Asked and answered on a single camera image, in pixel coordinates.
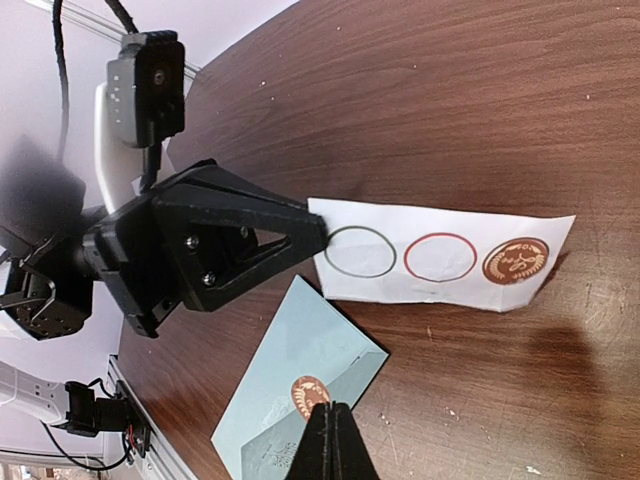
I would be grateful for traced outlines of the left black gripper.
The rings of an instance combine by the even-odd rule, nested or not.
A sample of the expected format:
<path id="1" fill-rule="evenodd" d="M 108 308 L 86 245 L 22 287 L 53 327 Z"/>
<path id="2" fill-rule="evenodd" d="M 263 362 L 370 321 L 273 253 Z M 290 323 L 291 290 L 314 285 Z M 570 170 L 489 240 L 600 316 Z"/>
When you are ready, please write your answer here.
<path id="1" fill-rule="evenodd" d="M 324 220 L 303 203 L 213 159 L 174 175 L 154 198 L 106 215 L 82 240 L 125 319 L 148 338 L 179 304 L 213 312 L 327 243 Z"/>

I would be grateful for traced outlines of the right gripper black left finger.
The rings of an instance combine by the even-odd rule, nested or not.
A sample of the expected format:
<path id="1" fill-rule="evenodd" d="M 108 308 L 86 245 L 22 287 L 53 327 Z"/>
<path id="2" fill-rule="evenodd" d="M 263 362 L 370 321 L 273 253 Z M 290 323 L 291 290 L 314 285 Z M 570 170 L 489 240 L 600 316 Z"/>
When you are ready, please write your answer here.
<path id="1" fill-rule="evenodd" d="M 329 480 L 331 474 L 331 442 L 329 419 L 332 405 L 316 404 L 291 461 L 286 480 Z"/>

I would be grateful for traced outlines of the light blue envelope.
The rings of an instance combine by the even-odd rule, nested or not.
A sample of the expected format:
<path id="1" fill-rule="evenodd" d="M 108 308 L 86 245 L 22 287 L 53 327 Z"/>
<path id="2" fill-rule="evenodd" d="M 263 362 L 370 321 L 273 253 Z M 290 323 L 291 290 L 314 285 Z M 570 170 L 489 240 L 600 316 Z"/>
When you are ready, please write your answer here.
<path id="1" fill-rule="evenodd" d="M 354 406 L 388 352 L 295 277 L 211 437 L 234 479 L 286 477 L 307 422 L 291 386 L 318 378 L 331 402 Z"/>

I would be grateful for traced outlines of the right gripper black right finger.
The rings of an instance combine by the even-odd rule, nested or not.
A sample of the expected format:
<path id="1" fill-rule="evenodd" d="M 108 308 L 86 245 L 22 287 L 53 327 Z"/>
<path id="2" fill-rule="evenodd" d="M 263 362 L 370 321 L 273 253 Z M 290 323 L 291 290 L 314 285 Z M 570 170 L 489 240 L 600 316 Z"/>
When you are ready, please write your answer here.
<path id="1" fill-rule="evenodd" d="M 375 479 L 376 470 L 350 407 L 334 403 L 330 415 L 330 478 Z"/>

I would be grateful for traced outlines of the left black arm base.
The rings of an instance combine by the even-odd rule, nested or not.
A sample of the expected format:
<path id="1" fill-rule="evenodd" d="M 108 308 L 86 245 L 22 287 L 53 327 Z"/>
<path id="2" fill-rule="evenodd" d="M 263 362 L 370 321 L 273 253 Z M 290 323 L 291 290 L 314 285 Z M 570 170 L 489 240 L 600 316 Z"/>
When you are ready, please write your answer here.
<path id="1" fill-rule="evenodd" d="M 93 386 L 76 381 L 65 384 L 69 407 L 65 414 L 63 428 L 71 434 L 95 437 L 98 433 L 115 432 L 125 436 L 128 447 L 133 449 L 135 430 L 134 410 L 126 396 L 115 392 L 111 396 L 100 397 Z"/>

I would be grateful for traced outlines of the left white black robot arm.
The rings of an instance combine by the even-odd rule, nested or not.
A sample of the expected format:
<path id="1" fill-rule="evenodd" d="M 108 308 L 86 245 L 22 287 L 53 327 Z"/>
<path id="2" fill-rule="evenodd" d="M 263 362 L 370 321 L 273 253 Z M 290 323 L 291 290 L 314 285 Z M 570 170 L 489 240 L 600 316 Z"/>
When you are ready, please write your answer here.
<path id="1" fill-rule="evenodd" d="M 212 159 L 114 212 L 83 205 L 84 182 L 29 139 L 1 165 L 1 308 L 37 340 L 78 332 L 106 285 L 140 335 L 178 306 L 212 312 L 324 250 L 322 218 Z"/>

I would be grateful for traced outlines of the round copper wax seal sticker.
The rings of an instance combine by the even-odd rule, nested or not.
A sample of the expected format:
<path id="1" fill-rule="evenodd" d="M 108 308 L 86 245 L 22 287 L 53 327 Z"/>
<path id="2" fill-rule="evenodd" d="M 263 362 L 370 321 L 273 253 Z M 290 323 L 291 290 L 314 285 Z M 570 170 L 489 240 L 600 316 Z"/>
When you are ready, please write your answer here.
<path id="1" fill-rule="evenodd" d="M 296 379 L 291 386 L 291 397 L 296 410 L 308 422 L 317 404 L 331 402 L 328 388 L 314 376 L 305 375 Z"/>

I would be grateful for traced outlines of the white seal sticker sheet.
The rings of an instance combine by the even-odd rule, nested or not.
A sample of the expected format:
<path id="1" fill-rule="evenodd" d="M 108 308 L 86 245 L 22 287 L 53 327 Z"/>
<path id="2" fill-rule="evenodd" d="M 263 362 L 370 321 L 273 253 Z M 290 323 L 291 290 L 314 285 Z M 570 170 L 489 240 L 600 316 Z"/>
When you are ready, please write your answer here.
<path id="1" fill-rule="evenodd" d="M 326 298 L 496 312 L 531 302 L 575 221 L 323 198 L 308 207 L 328 229 L 314 258 Z"/>

